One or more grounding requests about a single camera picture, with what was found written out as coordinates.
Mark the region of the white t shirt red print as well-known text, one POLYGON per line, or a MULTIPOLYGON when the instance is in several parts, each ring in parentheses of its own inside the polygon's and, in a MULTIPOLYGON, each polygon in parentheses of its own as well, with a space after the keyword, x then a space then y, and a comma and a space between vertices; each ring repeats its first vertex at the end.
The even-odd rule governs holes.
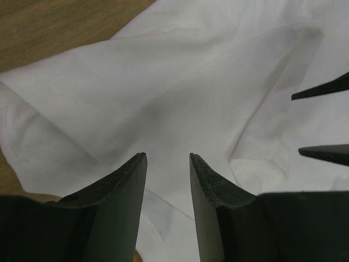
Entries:
POLYGON ((64 196, 148 157, 137 249, 198 261, 189 154, 259 194, 348 188, 301 157, 348 142, 348 1, 156 1, 112 39, 1 75, 1 148, 28 190, 64 196))

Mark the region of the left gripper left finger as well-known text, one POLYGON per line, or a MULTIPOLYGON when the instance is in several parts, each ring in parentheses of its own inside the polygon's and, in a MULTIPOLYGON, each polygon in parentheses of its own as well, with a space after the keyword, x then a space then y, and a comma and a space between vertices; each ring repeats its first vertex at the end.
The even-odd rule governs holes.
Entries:
POLYGON ((1 196, 1 261, 133 261, 147 157, 45 203, 1 196))

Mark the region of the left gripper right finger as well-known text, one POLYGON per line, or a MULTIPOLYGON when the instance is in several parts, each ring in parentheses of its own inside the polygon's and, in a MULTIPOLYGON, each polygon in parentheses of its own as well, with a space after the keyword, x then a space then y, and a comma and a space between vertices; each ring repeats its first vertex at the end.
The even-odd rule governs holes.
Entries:
POLYGON ((190 155, 201 261, 348 261, 348 193, 253 195, 190 155))

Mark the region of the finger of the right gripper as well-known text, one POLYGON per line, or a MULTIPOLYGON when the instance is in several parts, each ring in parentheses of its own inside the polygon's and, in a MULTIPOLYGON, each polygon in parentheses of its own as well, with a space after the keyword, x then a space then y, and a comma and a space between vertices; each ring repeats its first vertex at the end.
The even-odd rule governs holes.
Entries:
POLYGON ((321 84, 315 87, 312 87, 307 90, 303 90, 301 92, 295 93, 291 95, 291 100, 305 99, 317 96, 324 96, 331 93, 338 93, 348 90, 348 75, 349 73, 345 73, 344 75, 327 82, 325 84, 321 84))
POLYGON ((322 145, 299 148, 301 156, 348 166, 348 145, 322 145))

